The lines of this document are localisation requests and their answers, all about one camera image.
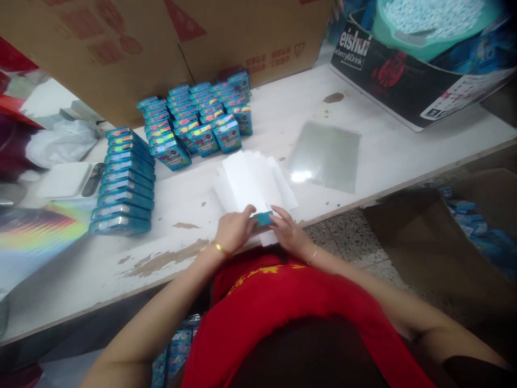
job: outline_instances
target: white table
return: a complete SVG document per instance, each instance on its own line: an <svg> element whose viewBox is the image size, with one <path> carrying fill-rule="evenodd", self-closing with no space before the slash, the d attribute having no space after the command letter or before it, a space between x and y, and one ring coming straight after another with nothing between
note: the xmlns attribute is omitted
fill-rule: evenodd
<svg viewBox="0 0 517 388"><path fill-rule="evenodd" d="M479 105L415 133L371 102L327 66L252 90L254 135L243 148L274 156L287 167L307 120L362 134L355 194L308 183L294 184L300 206L292 211L310 225L517 143L517 130ZM335 103L330 94L343 93ZM107 142L90 153L103 160ZM194 158L171 172L156 163L153 229L134 238L87 237L11 293L4 345L66 322L173 279L216 232L223 208L212 179L224 155ZM26 200L41 206L32 197ZM257 245L251 240L248 247Z"/></svg>

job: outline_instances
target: woman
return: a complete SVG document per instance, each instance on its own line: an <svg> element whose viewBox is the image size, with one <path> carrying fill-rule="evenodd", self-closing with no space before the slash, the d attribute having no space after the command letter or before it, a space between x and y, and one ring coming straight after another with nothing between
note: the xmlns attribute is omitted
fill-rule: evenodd
<svg viewBox="0 0 517 388"><path fill-rule="evenodd" d="M273 210L281 218L271 216L271 228L287 255L232 261L256 209L221 217L214 241L122 329L82 387L150 386L153 360L216 273L183 386L510 384L508 364L468 330L333 256L285 210Z"/></svg>

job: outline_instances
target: hand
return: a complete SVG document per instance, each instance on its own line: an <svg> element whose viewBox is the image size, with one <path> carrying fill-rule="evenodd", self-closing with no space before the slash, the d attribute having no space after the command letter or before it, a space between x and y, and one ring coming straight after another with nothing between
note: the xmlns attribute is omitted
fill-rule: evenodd
<svg viewBox="0 0 517 388"><path fill-rule="evenodd" d="M275 231L282 248L304 261L310 260L316 250L316 246L310 237L281 207L271 206L271 208L282 217L269 216L271 221L275 223L275 225L270 225L270 228Z"/></svg>
<svg viewBox="0 0 517 388"><path fill-rule="evenodd" d="M256 211L255 206L248 205L242 213L228 213L222 216L214 241L230 255L237 252L251 236L251 230L257 220L250 217Z"/></svg>

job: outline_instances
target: white plastic bag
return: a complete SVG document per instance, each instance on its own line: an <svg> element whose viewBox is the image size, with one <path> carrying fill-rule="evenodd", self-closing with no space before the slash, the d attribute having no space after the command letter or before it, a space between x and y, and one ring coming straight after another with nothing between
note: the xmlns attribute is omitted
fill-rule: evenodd
<svg viewBox="0 0 517 388"><path fill-rule="evenodd" d="M78 162L96 144L98 134L99 128L93 123L63 120L54 125L54 130L41 130L32 135L25 156L43 168Z"/></svg>

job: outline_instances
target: cardboard box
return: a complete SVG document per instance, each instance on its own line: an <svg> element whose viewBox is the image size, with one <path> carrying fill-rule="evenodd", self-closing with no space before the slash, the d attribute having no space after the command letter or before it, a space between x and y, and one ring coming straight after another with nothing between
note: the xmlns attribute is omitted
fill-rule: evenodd
<svg viewBox="0 0 517 388"><path fill-rule="evenodd" d="M455 197L477 204L490 228L517 241L515 174L486 170L451 187ZM493 312L517 310L517 287L468 240L438 190L399 193L366 208L365 216L406 283Z"/></svg>
<svg viewBox="0 0 517 388"><path fill-rule="evenodd" d="M5 0L0 35L113 125L134 128L144 123L136 103L172 87L243 68L255 87L312 67L328 12L327 0Z"/></svg>
<svg viewBox="0 0 517 388"><path fill-rule="evenodd" d="M414 131L421 131L480 101L517 70L463 75L422 62L388 47L350 15L331 63L344 78Z"/></svg>

